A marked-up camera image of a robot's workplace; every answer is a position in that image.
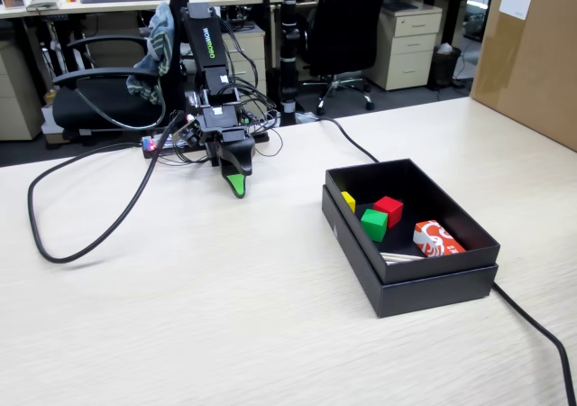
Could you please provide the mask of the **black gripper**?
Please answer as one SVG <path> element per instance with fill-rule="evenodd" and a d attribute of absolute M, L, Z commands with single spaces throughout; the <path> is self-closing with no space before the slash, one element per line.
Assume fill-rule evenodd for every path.
<path fill-rule="evenodd" d="M 237 198 L 246 194 L 246 176 L 252 175 L 255 141 L 239 123 L 235 106 L 205 107 L 197 117 L 201 144 L 217 143 L 221 174 Z"/>

